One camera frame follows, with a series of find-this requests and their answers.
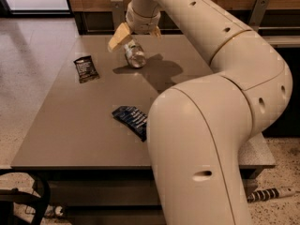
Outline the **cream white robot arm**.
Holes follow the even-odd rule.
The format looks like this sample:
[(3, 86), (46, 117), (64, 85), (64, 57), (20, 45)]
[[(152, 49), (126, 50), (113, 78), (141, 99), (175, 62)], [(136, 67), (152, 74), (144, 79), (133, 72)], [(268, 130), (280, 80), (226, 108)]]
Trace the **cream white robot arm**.
[(153, 102), (147, 144), (167, 225), (251, 225), (238, 150), (286, 109), (293, 77), (251, 27), (211, 0), (131, 0), (109, 48), (157, 35), (167, 12), (211, 69)]

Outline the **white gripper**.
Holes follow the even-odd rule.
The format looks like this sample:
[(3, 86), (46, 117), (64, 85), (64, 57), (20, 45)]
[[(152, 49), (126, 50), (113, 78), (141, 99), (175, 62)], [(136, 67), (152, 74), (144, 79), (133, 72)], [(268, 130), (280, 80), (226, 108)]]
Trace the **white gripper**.
[(127, 6), (126, 22), (122, 22), (115, 30), (108, 43), (108, 50), (112, 53), (132, 40), (131, 32), (139, 35), (150, 34), (154, 38), (161, 38), (158, 22), (160, 12), (150, 17), (139, 15), (129, 3)]

